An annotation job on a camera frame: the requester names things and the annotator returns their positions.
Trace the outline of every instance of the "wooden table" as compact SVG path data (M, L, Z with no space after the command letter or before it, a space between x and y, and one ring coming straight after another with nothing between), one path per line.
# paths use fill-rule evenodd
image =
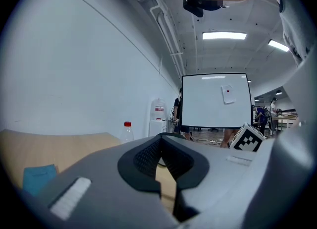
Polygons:
M282 120L282 124L281 124L281 131L283 129L283 120L286 120L286 128L288 128L288 120L295 120L297 118L297 115L285 115L285 116L276 116L276 117L272 117L273 120Z
M25 167L54 164L64 171L83 157L98 150L120 145L120 140L108 133L52 136L11 130L0 132L0 158L13 184L22 188ZM161 183L162 203L172 212L176 182L166 167L157 167L156 180Z

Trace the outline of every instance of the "blue notebook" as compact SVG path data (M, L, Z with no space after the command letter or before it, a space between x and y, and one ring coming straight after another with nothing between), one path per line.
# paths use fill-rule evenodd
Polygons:
M25 168L23 172L23 189L36 196L55 176L56 168L54 164L44 167Z

